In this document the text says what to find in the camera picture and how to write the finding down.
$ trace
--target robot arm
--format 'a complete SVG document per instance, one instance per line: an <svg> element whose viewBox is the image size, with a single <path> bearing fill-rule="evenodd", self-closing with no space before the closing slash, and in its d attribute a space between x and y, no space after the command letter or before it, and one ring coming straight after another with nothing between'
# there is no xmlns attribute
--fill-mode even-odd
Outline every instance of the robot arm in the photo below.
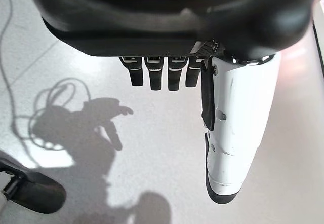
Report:
<svg viewBox="0 0 324 224"><path fill-rule="evenodd" d="M211 58L202 72L202 86L211 82L207 86L211 95L203 95L202 100L203 115L211 116L204 118L209 128L206 185L219 204L230 202L239 192L268 121L280 54L263 62L238 64L235 59Z"/></svg>
<svg viewBox="0 0 324 224"><path fill-rule="evenodd" d="M228 203L240 190L260 145L280 50L305 33L314 0L34 0L58 39L92 56L118 56L132 84L169 90L201 71L210 197Z"/></svg>

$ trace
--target floor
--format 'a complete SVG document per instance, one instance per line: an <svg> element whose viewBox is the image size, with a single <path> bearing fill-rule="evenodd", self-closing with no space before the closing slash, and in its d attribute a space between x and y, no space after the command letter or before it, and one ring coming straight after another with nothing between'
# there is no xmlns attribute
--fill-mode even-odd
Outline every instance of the floor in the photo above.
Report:
<svg viewBox="0 0 324 224"><path fill-rule="evenodd" d="M311 29L283 51L263 142L241 192L221 206L205 187L199 86L182 81L173 93L164 80L152 92L146 73L133 88L117 58L57 41L31 0L11 1L0 0L0 30L10 17L0 66L13 95L1 77L0 155L57 180L67 199L51 215L9 203L1 223L323 223L324 81Z"/></svg>

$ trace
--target black mechanical part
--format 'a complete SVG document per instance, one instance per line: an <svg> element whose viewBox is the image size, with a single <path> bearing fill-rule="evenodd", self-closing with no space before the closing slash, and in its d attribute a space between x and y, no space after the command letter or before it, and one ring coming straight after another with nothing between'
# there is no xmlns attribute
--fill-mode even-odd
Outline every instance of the black mechanical part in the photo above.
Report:
<svg viewBox="0 0 324 224"><path fill-rule="evenodd" d="M162 89L162 68L164 57L144 57L145 65L148 68L150 76L150 85L152 91Z"/></svg>
<svg viewBox="0 0 324 224"><path fill-rule="evenodd" d="M168 57L168 88L178 91L182 69L186 66L188 57Z"/></svg>
<svg viewBox="0 0 324 224"><path fill-rule="evenodd" d="M19 176L13 176L10 179L10 182L2 190L2 193L7 198L7 200L12 199L13 195L18 191L18 188L23 182L24 182L23 177L19 177Z"/></svg>
<svg viewBox="0 0 324 224"><path fill-rule="evenodd" d="M123 66L128 69L132 86L143 85L142 57L119 57Z"/></svg>
<svg viewBox="0 0 324 224"><path fill-rule="evenodd" d="M196 87L198 82L198 77L201 72L201 63L205 58L200 56L189 57L189 64L186 74L186 87Z"/></svg>
<svg viewBox="0 0 324 224"><path fill-rule="evenodd" d="M54 213L63 206L65 189L51 178L4 158L0 158L0 171L13 174L3 192L6 198L43 214Z"/></svg>
<svg viewBox="0 0 324 224"><path fill-rule="evenodd" d="M207 67L202 63L201 70L201 100L202 119L206 127L213 131L215 125L215 102L214 102L214 68L213 58L208 58Z"/></svg>
<svg viewBox="0 0 324 224"><path fill-rule="evenodd" d="M205 134L205 143L206 143L206 161L207 161L207 155L208 155L208 151L209 151L209 143L208 143L207 133ZM208 192L209 197L212 199L212 201L214 201L217 204L228 204L238 194L238 192L235 193L235 194L232 194L232 195L218 195L218 194L216 194L212 190L212 187L211 187L211 185L209 183L207 164L206 164L206 188L207 188L207 192Z"/></svg>
<svg viewBox="0 0 324 224"><path fill-rule="evenodd" d="M230 54L247 61L297 42L308 27L314 2L34 1L57 38L90 55L190 56L197 41L216 39Z"/></svg>

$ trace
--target wire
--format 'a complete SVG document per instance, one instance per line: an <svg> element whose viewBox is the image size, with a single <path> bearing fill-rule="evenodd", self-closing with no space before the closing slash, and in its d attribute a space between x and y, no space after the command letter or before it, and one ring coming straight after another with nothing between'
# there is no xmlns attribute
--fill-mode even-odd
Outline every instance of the wire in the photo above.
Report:
<svg viewBox="0 0 324 224"><path fill-rule="evenodd" d="M25 139L24 137L22 137L17 129L17 113L16 113L16 102L15 102L15 97L14 97L14 93L10 87L10 83L8 80L8 77L6 75L5 69L4 69L4 65L3 65L3 60L2 60L2 56L1 56L1 48L2 48L2 42L4 39L4 35L6 33L6 31L8 30L9 24L12 20L12 16L13 16L13 4L12 4L12 0L8 0L9 1L9 15L7 17L7 20L5 22L5 25L3 27L3 29L0 32L0 73L3 77L3 80L5 82L5 86L8 92L8 97L9 97L9 101L10 101L10 107L11 107L11 131L12 133L16 136L16 138L19 140L19 142L22 144L26 154L28 155L28 157L30 158L30 160L32 162L35 163L36 166L40 166L39 163L33 158L33 156L31 155L26 143L25 143Z"/></svg>

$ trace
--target white plastic casing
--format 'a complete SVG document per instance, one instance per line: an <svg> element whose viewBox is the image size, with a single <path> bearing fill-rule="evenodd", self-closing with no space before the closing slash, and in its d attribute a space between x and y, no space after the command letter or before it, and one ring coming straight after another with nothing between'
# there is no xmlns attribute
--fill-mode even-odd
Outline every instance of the white plastic casing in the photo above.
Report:
<svg viewBox="0 0 324 224"><path fill-rule="evenodd" d="M208 133L208 178L218 195L237 193L268 121L280 54L262 65L240 66L213 58L215 127Z"/></svg>

